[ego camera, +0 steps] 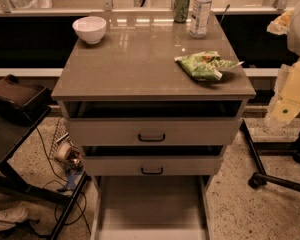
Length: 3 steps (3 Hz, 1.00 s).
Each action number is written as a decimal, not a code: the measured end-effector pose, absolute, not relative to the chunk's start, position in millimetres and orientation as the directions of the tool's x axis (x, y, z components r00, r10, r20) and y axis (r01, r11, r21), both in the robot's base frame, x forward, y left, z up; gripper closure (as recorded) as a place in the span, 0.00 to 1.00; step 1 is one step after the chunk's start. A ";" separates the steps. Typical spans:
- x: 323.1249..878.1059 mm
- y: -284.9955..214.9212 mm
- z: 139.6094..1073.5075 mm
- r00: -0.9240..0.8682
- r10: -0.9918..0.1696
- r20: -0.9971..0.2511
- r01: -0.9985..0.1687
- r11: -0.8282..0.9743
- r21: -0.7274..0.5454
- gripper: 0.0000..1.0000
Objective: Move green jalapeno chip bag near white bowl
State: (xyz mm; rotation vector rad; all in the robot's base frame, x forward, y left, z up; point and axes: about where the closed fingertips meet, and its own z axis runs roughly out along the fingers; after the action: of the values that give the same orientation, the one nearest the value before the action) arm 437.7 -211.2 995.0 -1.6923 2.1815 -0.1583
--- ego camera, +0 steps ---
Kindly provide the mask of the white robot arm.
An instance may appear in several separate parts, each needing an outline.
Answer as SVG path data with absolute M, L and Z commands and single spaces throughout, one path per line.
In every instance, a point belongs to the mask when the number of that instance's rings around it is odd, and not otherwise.
M 286 34 L 288 49 L 299 56 L 292 66 L 281 66 L 265 116 L 267 126 L 284 127 L 300 113 L 300 2 L 272 21 L 267 31 Z

